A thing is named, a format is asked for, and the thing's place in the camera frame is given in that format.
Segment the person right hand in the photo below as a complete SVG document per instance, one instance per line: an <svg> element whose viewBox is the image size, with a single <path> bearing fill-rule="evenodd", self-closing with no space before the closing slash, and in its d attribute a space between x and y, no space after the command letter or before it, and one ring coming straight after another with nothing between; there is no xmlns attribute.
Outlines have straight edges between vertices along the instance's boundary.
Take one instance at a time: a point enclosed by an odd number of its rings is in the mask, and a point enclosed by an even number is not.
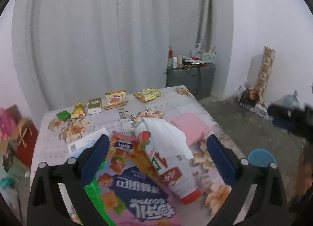
<svg viewBox="0 0 313 226"><path fill-rule="evenodd" d="M296 174L295 193L304 195L312 187L312 165L305 158L304 152L299 156Z"/></svg>

